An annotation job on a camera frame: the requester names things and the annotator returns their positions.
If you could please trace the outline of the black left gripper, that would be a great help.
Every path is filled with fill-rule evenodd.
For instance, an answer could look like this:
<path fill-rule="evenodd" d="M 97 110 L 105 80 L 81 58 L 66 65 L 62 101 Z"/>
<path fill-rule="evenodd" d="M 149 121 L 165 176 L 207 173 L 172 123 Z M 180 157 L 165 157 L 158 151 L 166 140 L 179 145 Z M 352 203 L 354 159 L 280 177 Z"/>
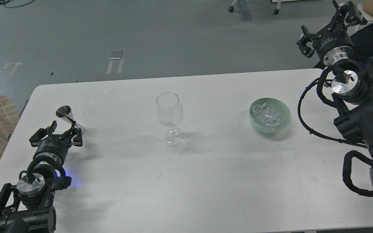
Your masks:
<path fill-rule="evenodd" d="M 37 147 L 33 160 L 41 156 L 47 156 L 64 165 L 68 150 L 71 146 L 83 146 L 83 133 L 81 128 L 76 127 L 77 123 L 72 121 L 70 129 L 64 134 L 53 134 L 57 127 L 57 121 L 46 128 L 39 128 L 30 138 L 30 145 Z"/>

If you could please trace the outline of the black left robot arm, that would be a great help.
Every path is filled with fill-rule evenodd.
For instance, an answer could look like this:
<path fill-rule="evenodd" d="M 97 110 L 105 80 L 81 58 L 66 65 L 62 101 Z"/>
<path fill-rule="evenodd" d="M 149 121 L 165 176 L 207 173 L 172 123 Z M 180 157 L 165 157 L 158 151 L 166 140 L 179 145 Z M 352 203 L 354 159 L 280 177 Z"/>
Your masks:
<path fill-rule="evenodd" d="M 72 120 L 63 134 L 55 134 L 57 122 L 40 128 L 30 139 L 37 150 L 17 184 L 6 183 L 0 192 L 0 233 L 53 233 L 56 230 L 56 191 L 72 182 L 63 168 L 68 150 L 83 146 L 83 131 Z"/>

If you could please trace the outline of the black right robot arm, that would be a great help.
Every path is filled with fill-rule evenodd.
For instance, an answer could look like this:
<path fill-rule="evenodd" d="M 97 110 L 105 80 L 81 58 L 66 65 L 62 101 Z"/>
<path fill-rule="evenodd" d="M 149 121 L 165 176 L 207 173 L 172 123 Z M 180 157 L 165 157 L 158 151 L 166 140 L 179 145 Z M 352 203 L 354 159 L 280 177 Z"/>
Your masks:
<path fill-rule="evenodd" d="M 367 148 L 370 157 L 352 150 L 346 153 L 342 177 L 346 187 L 361 196 L 373 197 L 373 189 L 361 189 L 351 180 L 352 159 L 357 158 L 370 166 L 373 187 L 373 62 L 358 62 L 353 59 L 354 44 L 347 28 L 360 24 L 357 7 L 352 2 L 339 5 L 333 0 L 335 14 L 325 27 L 310 33 L 302 26 L 302 35 L 297 46 L 302 55 L 310 58 L 317 53 L 325 68 L 320 77 L 306 87 L 299 99 L 297 113 L 301 124 L 320 138 Z M 302 119 L 301 104 L 307 92 L 316 87 L 320 100 L 337 110 L 333 124 L 343 139 L 335 139 L 310 128 Z"/>

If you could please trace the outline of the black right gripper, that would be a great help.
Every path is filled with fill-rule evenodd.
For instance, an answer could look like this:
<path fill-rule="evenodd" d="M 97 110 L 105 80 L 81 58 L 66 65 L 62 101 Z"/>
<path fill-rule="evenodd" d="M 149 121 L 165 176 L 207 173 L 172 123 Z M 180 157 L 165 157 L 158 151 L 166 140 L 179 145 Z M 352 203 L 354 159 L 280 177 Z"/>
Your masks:
<path fill-rule="evenodd" d="M 342 59 L 352 59 L 354 55 L 354 46 L 347 28 L 359 30 L 361 14 L 351 1 L 339 4 L 333 0 L 332 4 L 336 12 L 331 23 L 317 33 L 310 33 L 306 26 L 302 26 L 302 35 L 297 41 L 297 47 L 305 57 L 311 58 L 316 51 L 319 62 L 314 68 L 330 67 Z M 313 48 L 308 46 L 310 42 L 313 43 Z"/>

